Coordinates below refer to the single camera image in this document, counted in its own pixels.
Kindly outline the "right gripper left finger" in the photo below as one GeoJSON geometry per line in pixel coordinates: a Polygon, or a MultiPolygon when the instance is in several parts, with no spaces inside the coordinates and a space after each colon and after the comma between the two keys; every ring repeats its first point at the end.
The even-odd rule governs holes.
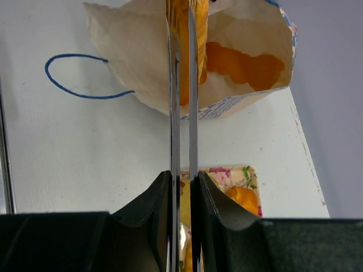
{"type": "Polygon", "coordinates": [[[109,271],[172,271],[172,174],[161,172],[151,185],[112,214],[109,271]]]}

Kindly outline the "braided fake bread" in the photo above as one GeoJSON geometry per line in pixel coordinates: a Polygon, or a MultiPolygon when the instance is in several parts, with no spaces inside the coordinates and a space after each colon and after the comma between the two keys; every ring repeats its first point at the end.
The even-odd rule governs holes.
{"type": "Polygon", "coordinates": [[[253,190],[239,186],[233,186],[226,191],[226,195],[238,203],[244,209],[259,216],[258,198],[253,190]]]}

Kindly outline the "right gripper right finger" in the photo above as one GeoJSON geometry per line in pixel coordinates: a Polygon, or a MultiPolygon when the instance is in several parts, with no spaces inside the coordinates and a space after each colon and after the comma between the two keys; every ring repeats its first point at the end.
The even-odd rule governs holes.
{"type": "Polygon", "coordinates": [[[258,221],[199,172],[191,182],[193,271],[263,271],[264,238],[258,221]]]}

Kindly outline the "long sliced fake baguette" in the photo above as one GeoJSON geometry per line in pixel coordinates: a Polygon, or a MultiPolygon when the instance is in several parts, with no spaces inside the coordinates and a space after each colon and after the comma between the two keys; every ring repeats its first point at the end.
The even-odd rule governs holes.
{"type": "Polygon", "coordinates": [[[209,2],[167,1],[167,19],[179,42],[179,104],[189,104],[191,58],[198,64],[198,84],[206,79],[206,42],[208,35],[209,2]]]}

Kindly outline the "paper bag with blue pattern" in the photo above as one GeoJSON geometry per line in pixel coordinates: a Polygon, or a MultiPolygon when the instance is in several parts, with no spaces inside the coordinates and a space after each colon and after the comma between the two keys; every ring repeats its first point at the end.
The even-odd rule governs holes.
{"type": "MultiPolygon", "coordinates": [[[[83,5],[92,45],[124,87],[142,103],[169,113],[165,1],[127,1],[119,8],[83,5]]],[[[228,75],[207,73],[200,85],[199,119],[224,118],[290,84],[297,27],[275,1],[209,2],[208,39],[252,57],[271,54],[285,68],[269,90],[254,91],[228,75]]]]}

